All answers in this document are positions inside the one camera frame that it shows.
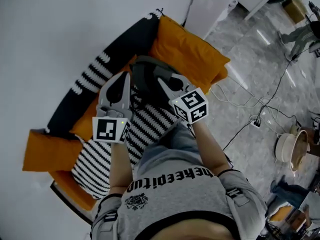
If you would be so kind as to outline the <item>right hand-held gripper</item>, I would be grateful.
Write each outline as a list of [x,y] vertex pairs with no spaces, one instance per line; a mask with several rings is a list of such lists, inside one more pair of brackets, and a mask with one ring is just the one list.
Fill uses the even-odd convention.
[[171,75],[170,84],[173,90],[161,78],[157,81],[170,100],[169,104],[176,116],[192,125],[208,115],[208,99],[202,89],[196,88],[184,75]]

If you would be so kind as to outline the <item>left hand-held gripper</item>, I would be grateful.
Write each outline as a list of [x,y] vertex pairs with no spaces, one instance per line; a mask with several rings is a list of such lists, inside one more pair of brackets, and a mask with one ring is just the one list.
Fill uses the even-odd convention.
[[100,89],[97,115],[92,118],[93,140],[123,144],[132,126],[130,109],[131,76],[121,72]]

